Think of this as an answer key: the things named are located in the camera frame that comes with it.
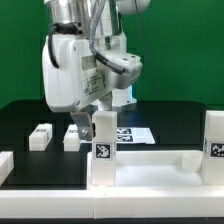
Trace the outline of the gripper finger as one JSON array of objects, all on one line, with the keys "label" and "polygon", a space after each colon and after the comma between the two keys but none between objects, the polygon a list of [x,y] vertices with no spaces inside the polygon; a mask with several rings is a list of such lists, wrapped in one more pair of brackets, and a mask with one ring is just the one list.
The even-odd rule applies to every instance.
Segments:
[{"label": "gripper finger", "polygon": [[81,140],[92,140],[95,137],[95,124],[87,107],[80,111],[72,111],[71,118],[78,128],[78,135]]}]

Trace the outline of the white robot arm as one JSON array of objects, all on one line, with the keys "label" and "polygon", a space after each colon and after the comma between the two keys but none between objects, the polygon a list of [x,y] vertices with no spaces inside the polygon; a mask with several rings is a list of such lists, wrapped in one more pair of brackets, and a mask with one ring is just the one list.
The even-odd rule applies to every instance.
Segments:
[{"label": "white robot arm", "polygon": [[46,102],[53,112],[68,112],[79,138],[95,137],[87,107],[112,107],[112,91],[135,83],[139,56],[125,49],[121,15],[138,14],[150,0],[44,0],[50,29],[42,52]]}]

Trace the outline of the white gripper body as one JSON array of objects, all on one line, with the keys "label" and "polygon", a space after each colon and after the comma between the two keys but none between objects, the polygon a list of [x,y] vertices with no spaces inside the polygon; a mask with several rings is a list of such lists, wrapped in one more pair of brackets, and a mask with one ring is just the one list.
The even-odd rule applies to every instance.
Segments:
[{"label": "white gripper body", "polygon": [[73,35],[54,35],[53,52],[59,65],[56,69],[49,58],[48,46],[42,53],[46,102],[53,112],[79,111],[113,89],[126,89],[135,83],[142,70],[139,56],[120,49],[118,41],[111,49],[101,43],[100,53],[124,69],[123,74],[96,61],[87,39]]}]

